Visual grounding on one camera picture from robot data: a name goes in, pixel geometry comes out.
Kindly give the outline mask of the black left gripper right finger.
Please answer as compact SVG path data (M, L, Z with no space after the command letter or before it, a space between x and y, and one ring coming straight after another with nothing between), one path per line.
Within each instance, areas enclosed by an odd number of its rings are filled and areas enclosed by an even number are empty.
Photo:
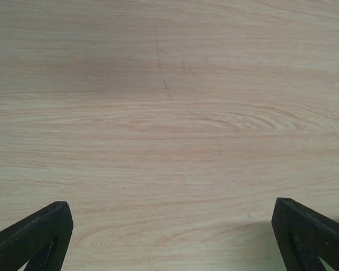
M339 270L339 223L291 198L277 198L271 225L287 270Z

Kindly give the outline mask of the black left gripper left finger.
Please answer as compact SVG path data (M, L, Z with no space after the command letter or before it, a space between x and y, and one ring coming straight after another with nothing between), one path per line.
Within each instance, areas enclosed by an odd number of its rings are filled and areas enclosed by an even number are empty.
M49 204L0 231L0 270L61 270L72 231L68 203Z

